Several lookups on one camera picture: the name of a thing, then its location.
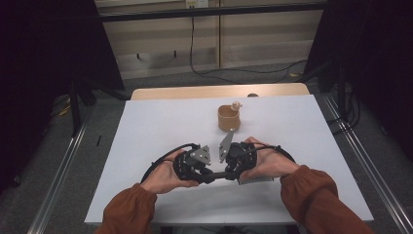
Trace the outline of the tan bag-shaped pot with bear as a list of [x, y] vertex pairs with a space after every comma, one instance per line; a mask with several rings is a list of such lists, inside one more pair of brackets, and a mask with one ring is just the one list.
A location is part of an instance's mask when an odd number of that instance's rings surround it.
[[234, 101], [229, 105], [221, 105], [217, 110], [218, 128], [224, 132], [237, 130], [241, 125], [240, 109], [243, 105]]

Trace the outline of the white wall socket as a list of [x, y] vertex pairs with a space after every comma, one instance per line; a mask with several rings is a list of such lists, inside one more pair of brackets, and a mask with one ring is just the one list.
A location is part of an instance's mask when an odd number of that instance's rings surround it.
[[208, 0], [185, 0], [188, 9], [207, 8], [209, 6]]

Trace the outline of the person's left hand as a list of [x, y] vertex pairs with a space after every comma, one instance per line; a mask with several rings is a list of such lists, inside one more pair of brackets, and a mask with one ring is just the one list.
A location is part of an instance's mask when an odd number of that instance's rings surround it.
[[199, 184], [195, 180], [181, 180], [173, 169], [174, 159], [182, 153], [180, 149], [168, 155], [155, 170], [140, 183], [140, 186], [154, 194], [166, 194], [179, 187], [194, 187]]

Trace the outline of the person's right hand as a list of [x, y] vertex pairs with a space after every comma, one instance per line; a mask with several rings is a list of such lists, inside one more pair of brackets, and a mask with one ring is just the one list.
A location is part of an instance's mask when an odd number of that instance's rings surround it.
[[300, 168], [298, 164], [292, 162], [283, 154], [274, 149], [262, 149], [257, 152], [256, 166], [244, 171], [240, 175], [240, 180], [252, 180], [260, 177], [283, 177], [293, 174]]

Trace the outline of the black metal stand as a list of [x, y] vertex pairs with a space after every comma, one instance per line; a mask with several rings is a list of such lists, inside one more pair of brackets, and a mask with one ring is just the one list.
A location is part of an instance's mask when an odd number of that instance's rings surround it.
[[307, 83], [313, 78], [318, 79], [319, 91], [321, 93], [330, 92], [333, 87], [337, 88], [338, 110], [341, 115], [344, 115], [346, 112], [346, 79], [341, 62], [337, 59], [322, 62], [315, 68], [305, 71], [298, 82]]
[[131, 97], [125, 94], [121, 94], [116, 90], [109, 89], [108, 87], [100, 84], [89, 78], [74, 78], [71, 80], [69, 89], [70, 108], [72, 113], [73, 131], [72, 135], [75, 137], [81, 130], [82, 119], [80, 115], [79, 101], [86, 106], [93, 106], [96, 103], [96, 97], [93, 90], [99, 90], [107, 95], [118, 100], [129, 100]]

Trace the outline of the white paper sheet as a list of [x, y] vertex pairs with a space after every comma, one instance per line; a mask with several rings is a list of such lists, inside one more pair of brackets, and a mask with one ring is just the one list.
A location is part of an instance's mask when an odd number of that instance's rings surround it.
[[[328, 173], [340, 200], [361, 219], [372, 220], [314, 96], [243, 97], [240, 102], [236, 142], [255, 137], [281, 146], [298, 164]], [[85, 222], [101, 224], [104, 208], [118, 192], [141, 181], [153, 162], [185, 143], [208, 146], [211, 169], [222, 171], [218, 145], [225, 134], [217, 110], [230, 103], [229, 97], [127, 102]], [[240, 185], [218, 179], [159, 196], [153, 221], [166, 226], [261, 225], [286, 224], [292, 218], [278, 180]]]

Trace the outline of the black curtain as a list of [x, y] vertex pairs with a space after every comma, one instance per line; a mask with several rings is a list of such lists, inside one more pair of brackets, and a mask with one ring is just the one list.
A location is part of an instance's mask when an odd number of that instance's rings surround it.
[[305, 72], [339, 70], [413, 161], [413, 0], [326, 0]]
[[95, 0], [0, 0], [0, 194], [33, 155], [55, 98], [124, 83]]

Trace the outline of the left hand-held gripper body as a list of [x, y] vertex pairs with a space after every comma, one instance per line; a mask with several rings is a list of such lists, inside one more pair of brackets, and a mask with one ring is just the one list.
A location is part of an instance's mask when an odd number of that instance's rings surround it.
[[202, 175], [212, 174], [209, 147], [195, 145], [191, 150], [180, 153], [173, 162], [173, 169], [181, 180], [195, 180], [203, 183]]

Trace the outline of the aluminium floor rail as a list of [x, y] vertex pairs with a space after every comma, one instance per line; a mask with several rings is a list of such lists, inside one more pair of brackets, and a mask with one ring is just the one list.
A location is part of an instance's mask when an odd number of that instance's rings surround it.
[[94, 107], [88, 108], [86, 110], [86, 113], [82, 117], [84, 122], [80, 125], [77, 133], [71, 138], [62, 161], [58, 167], [56, 175], [53, 179], [53, 182], [49, 187], [49, 190], [35, 217], [33, 218], [26, 234], [44, 234], [50, 217], [54, 211], [60, 191], [64, 185], [67, 174], [71, 168], [71, 164], [76, 156], [78, 148], [80, 147], [86, 128], [91, 121], [93, 113]]
[[332, 96], [324, 96], [323, 99], [331, 114], [334, 116], [335, 122], [340, 128], [339, 133], [345, 136], [347, 142], [350, 144], [350, 147], [355, 152], [357, 159], [383, 201], [384, 206], [392, 217], [400, 233], [413, 234], [413, 222], [410, 220], [410, 217], [404, 207], [402, 207], [387, 183], [384, 181], [383, 177], [369, 157], [367, 151], [359, 141], [353, 128], [343, 120], [341, 114], [339, 113], [338, 104], [336, 101]]

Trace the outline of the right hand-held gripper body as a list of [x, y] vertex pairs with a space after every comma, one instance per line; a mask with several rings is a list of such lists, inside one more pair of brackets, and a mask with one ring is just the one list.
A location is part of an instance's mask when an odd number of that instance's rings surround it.
[[227, 164], [224, 174], [238, 172], [241, 175], [256, 166], [257, 153], [253, 143], [233, 142], [234, 133], [231, 130], [218, 144], [219, 162]]

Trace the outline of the light wooden table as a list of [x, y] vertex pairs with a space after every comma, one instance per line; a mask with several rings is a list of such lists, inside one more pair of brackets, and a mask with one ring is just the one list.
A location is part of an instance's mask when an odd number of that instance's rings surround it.
[[246, 98], [255, 93], [260, 97], [303, 96], [310, 92], [302, 83], [251, 84], [136, 89], [131, 100], [183, 98]]

